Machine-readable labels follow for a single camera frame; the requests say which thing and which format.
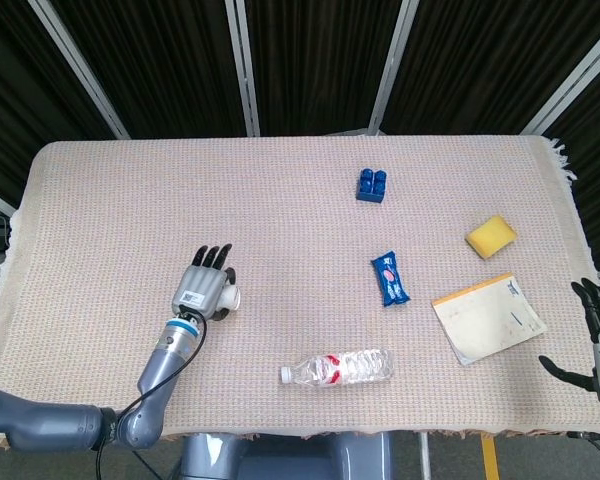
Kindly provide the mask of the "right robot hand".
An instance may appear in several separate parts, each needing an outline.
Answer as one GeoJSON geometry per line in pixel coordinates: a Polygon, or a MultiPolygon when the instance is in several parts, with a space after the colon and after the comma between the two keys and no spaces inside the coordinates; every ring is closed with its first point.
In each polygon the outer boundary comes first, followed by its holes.
{"type": "Polygon", "coordinates": [[[540,355],[538,360],[550,375],[559,381],[595,393],[600,402],[600,286],[588,278],[582,278],[579,282],[572,282],[571,287],[581,301],[592,342],[594,356],[592,373],[583,375],[564,370],[544,355],[540,355]]]}

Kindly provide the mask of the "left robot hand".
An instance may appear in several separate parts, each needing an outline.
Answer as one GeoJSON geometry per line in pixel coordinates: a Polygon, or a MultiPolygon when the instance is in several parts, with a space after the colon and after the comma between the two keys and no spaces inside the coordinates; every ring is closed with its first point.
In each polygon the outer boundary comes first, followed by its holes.
{"type": "Polygon", "coordinates": [[[222,247],[201,246],[186,268],[172,298],[175,315],[197,313],[205,320],[220,321],[241,303],[241,292],[236,285],[236,272],[224,268],[231,244],[222,247]]]}

